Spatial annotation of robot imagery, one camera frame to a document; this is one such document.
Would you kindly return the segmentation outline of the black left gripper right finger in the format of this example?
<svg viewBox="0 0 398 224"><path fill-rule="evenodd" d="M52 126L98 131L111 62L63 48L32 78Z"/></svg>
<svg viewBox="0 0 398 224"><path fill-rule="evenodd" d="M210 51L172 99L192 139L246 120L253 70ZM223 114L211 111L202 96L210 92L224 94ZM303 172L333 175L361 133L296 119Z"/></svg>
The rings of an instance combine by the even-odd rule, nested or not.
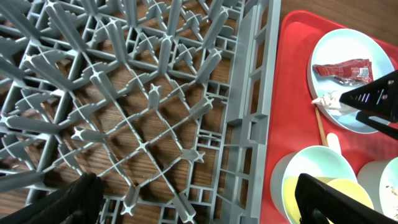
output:
<svg viewBox="0 0 398 224"><path fill-rule="evenodd" d="M397 224L309 174L299 175L295 199L302 224Z"/></svg>

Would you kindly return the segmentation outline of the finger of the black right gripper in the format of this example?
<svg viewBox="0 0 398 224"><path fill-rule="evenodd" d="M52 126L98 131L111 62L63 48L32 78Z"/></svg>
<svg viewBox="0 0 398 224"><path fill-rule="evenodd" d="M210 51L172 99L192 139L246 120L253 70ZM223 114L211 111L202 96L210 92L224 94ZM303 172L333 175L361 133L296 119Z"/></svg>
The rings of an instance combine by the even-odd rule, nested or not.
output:
<svg viewBox="0 0 398 224"><path fill-rule="evenodd" d="M365 121L377 117L397 122L397 70L373 82L343 93L340 103L358 110L356 119Z"/></svg>
<svg viewBox="0 0 398 224"><path fill-rule="evenodd" d="M386 136L389 136L392 139L397 140L398 135L397 135L397 129L393 128L391 126L388 126L386 124L382 124L378 121L375 121L373 119L370 118L371 116L363 111L360 111L357 115L356 115L356 120L360 121L363 124L366 124L370 127L372 127L373 129L385 134Z"/></svg>

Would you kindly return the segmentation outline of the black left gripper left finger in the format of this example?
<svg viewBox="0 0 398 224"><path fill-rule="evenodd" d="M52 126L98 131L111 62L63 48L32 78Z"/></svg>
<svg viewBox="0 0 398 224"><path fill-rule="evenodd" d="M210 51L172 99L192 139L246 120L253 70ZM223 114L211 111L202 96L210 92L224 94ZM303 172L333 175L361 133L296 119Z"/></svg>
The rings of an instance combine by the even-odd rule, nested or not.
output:
<svg viewBox="0 0 398 224"><path fill-rule="evenodd" d="M1 219L1 224L95 224L103 203L101 178L84 173L69 186Z"/></svg>

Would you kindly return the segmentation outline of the red sauce packet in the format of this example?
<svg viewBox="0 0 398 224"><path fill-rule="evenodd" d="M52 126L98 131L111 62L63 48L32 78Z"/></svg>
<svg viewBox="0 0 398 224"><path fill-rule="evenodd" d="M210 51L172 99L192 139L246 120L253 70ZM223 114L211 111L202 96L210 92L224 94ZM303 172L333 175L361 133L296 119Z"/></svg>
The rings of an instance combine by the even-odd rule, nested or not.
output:
<svg viewBox="0 0 398 224"><path fill-rule="evenodd" d="M369 59L352 59L336 64L313 65L321 77L331 77L342 85L367 85L374 81L372 62Z"/></svg>

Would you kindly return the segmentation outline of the yellow plastic cup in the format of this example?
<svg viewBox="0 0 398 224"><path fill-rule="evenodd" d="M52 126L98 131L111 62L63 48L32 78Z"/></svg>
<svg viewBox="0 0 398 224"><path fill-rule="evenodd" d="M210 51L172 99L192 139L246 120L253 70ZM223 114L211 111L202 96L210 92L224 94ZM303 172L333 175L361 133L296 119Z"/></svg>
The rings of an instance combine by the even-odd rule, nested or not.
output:
<svg viewBox="0 0 398 224"><path fill-rule="evenodd" d="M284 207L291 223L300 223L301 214L295 199L295 189L298 182L298 177L289 177L284 180L283 198ZM331 177L317 177L321 182L333 187L341 193L351 197L357 202L373 209L373 203L368 193L357 182L349 179L331 178Z"/></svg>

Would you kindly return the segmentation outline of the white napkin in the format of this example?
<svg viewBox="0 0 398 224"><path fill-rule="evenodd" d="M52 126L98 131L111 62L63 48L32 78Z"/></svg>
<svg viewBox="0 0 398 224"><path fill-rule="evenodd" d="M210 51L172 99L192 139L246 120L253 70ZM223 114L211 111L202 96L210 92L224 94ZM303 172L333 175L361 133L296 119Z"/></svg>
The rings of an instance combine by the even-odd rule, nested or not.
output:
<svg viewBox="0 0 398 224"><path fill-rule="evenodd" d="M357 112L357 109L340 102L342 94L341 91L325 93L323 96L312 100L312 104L322 106L334 116L344 116Z"/></svg>

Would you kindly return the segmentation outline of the green bowl with rice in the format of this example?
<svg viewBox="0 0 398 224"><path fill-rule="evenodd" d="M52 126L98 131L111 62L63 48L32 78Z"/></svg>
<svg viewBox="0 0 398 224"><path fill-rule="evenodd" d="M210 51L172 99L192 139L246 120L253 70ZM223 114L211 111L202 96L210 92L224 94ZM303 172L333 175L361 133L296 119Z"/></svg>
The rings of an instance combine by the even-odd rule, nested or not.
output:
<svg viewBox="0 0 398 224"><path fill-rule="evenodd" d="M370 196L375 211L397 221L397 158L367 163L357 180Z"/></svg>

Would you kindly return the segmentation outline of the grey plastic dishwasher rack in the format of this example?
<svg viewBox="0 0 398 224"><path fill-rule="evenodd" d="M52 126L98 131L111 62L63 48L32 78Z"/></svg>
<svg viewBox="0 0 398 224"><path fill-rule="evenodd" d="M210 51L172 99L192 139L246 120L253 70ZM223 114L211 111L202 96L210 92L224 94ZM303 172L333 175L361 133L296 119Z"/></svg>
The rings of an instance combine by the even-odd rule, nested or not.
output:
<svg viewBox="0 0 398 224"><path fill-rule="evenodd" d="M100 223L259 223L280 1L1 2L1 216L97 174Z"/></svg>

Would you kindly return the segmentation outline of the light blue bowl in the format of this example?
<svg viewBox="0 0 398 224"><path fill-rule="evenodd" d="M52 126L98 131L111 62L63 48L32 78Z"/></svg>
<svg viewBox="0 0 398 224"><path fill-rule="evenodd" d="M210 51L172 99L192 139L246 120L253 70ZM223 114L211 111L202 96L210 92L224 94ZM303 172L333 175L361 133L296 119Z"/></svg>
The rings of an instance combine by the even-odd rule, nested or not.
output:
<svg viewBox="0 0 398 224"><path fill-rule="evenodd" d="M298 177L301 173L313 177L349 179L357 182L356 175L341 150L326 146L309 146L284 156L274 167L270 181L272 201L278 212L289 223L295 223L285 209L284 182L289 177Z"/></svg>

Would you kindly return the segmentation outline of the white plastic fork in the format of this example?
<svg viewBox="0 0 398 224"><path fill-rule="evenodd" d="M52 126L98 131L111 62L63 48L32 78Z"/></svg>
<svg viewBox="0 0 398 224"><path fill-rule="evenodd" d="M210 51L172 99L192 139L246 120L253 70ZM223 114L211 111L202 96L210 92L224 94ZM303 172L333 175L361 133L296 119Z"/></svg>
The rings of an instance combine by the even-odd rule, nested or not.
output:
<svg viewBox="0 0 398 224"><path fill-rule="evenodd" d="M326 141L328 144L328 147L338 153L341 154L341 146L340 146L340 141L338 136L335 133L328 133L326 136Z"/></svg>

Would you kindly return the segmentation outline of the wooden chopstick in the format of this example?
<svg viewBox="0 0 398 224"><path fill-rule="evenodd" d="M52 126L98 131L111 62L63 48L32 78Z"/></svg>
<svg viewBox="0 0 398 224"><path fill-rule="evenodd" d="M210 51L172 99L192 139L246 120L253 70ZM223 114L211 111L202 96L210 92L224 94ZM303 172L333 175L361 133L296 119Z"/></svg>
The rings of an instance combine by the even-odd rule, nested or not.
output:
<svg viewBox="0 0 398 224"><path fill-rule="evenodd" d="M321 139L322 145L328 147L328 142L327 142L327 139L326 139L325 131L323 129L323 123L322 123L322 119L321 119L321 116L320 116L320 112L319 112L317 107L314 107L314 110L315 110L315 116L316 116L316 119L317 119L318 131L319 131L319 134L320 134L320 139Z"/></svg>

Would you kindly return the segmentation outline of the light blue plate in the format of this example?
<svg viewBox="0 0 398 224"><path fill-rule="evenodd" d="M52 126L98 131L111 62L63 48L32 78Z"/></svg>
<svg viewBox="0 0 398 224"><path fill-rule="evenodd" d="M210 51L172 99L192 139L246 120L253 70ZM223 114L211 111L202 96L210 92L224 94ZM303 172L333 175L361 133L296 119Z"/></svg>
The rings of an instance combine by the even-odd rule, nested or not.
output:
<svg viewBox="0 0 398 224"><path fill-rule="evenodd" d="M357 110L337 114L336 110L318 101L324 95L341 96L342 93L363 84L345 85L333 77L322 77L314 71L313 66L352 59L368 59L372 63L371 70L375 80L394 71L392 61L375 40L353 29L337 29L325 34L312 50L307 66L308 87L312 99L316 101L315 105L332 123L354 133L373 134L377 132L376 129L356 120Z"/></svg>

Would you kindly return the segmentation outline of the red plastic tray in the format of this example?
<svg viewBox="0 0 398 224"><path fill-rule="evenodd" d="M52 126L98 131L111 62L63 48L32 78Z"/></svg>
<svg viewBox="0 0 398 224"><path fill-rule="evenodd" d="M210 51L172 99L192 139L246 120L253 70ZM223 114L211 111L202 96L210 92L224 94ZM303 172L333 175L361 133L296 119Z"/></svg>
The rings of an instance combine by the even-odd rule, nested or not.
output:
<svg viewBox="0 0 398 224"><path fill-rule="evenodd" d="M304 10L292 11L282 21L269 118L261 223L286 223L271 199L270 179L275 165L292 152L320 144L307 85L307 63L321 37L341 27ZM397 157L397 141L384 134L357 134L326 118L322 122L326 132L339 137L343 155L355 172L368 162Z"/></svg>

